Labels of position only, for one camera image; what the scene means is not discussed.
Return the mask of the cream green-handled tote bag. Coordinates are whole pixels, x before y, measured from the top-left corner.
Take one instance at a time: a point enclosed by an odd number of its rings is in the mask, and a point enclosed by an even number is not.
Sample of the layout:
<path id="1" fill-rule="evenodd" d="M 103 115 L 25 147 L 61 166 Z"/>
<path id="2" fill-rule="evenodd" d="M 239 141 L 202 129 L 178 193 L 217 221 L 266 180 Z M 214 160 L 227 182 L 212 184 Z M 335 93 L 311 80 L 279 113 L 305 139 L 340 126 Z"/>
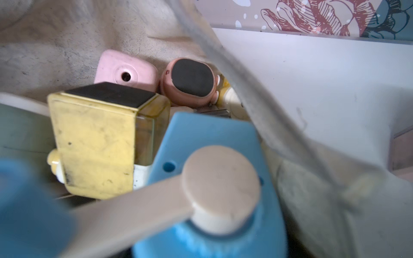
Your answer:
<path id="1" fill-rule="evenodd" d="M 288 230 L 319 258 L 410 258 L 413 185 L 387 169 L 390 136 L 413 124 L 403 45 L 214 31 L 194 1 L 2 1 L 1 90 L 44 100 L 92 81 L 109 47 L 198 57 L 246 102 Z"/>

